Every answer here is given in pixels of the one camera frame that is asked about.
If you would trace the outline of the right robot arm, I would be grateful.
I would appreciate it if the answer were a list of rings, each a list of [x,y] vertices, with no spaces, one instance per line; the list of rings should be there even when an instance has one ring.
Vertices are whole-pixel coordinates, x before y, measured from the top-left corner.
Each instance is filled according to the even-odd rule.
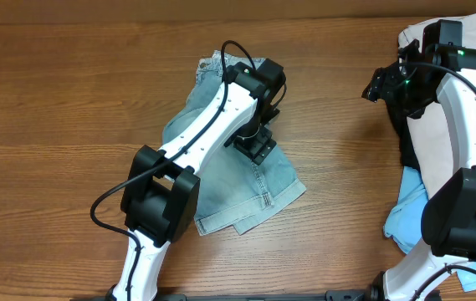
[[[362,93],[383,100],[399,117],[418,119],[428,105],[445,115],[453,166],[422,211],[422,236],[395,267],[379,273],[365,300],[437,300],[438,285],[476,263],[476,48],[463,41],[463,23],[438,19],[420,38],[379,68]]]

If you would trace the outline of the light blue denim shorts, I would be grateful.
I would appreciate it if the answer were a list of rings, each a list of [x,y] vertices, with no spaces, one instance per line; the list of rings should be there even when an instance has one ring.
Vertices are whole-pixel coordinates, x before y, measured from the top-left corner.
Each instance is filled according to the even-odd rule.
[[[200,59],[186,105],[164,127],[165,143],[182,133],[216,94],[222,64],[218,50]],[[229,146],[218,150],[201,174],[194,222],[201,236],[232,226],[244,234],[282,211],[306,191],[293,165],[276,146],[261,165]]]

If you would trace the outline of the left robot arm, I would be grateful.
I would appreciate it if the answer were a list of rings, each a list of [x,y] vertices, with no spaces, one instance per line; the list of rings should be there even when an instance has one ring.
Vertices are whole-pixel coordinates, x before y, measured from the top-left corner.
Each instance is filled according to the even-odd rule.
[[[120,281],[107,300],[152,300],[166,250],[187,229],[197,210],[200,175],[217,151],[233,146],[255,165],[276,143],[266,125],[278,113],[272,105],[284,89],[281,65],[270,59],[258,67],[242,62],[226,77],[203,112],[176,138],[134,156],[120,209],[129,245]]]

